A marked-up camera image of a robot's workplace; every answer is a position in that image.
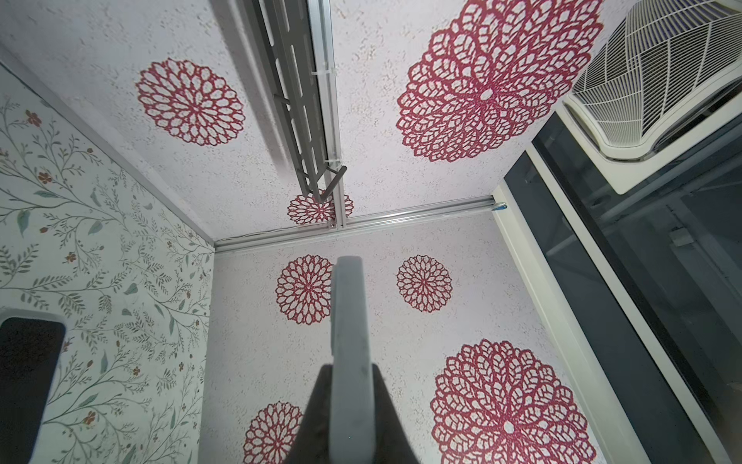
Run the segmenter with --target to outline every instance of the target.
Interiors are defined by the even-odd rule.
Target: red floral medallion
[[[452,162],[522,134],[590,61],[601,1],[469,0],[407,72],[402,143]]]
[[[274,403],[257,413],[245,433],[245,464],[281,464],[299,432],[301,409]]]
[[[441,464],[587,464],[596,457],[572,391],[530,350],[482,340],[436,377]]]
[[[237,92],[211,68],[168,59],[140,74],[138,100],[157,127],[173,137],[215,146],[243,129],[245,115]]]
[[[397,272],[397,288],[411,307],[432,313],[440,310],[451,298],[451,277],[448,270],[430,256],[413,256],[402,263]]]
[[[329,316],[332,263],[306,255],[283,268],[276,287],[280,311],[297,324],[313,324]]]
[[[345,195],[345,215],[353,213],[353,202]],[[332,205],[332,196],[324,203],[319,204],[313,197],[297,195],[289,204],[289,217],[297,224],[314,224],[335,219],[335,207]]]

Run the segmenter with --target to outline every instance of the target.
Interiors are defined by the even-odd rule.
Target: red doily pattern
[[[257,413],[245,433],[245,464],[281,464],[299,432],[301,409],[274,403]]]
[[[211,68],[168,59],[140,74],[138,100],[157,127],[173,137],[215,146],[243,129],[245,115],[237,93]]]
[[[446,359],[430,402],[441,464],[587,464],[596,457],[572,391],[530,350],[482,340]]]
[[[411,307],[432,313],[440,310],[451,298],[451,277],[448,270],[430,256],[413,256],[399,267],[397,288]]]
[[[353,213],[353,201],[345,195],[345,215]],[[289,217],[297,224],[314,224],[335,219],[335,207],[332,205],[332,195],[324,203],[319,204],[313,197],[297,195],[289,203]]]
[[[296,258],[283,268],[276,287],[280,311],[297,324],[329,316],[332,263],[317,255]]]
[[[601,1],[469,0],[407,72],[402,143],[453,162],[522,134],[590,60]]]

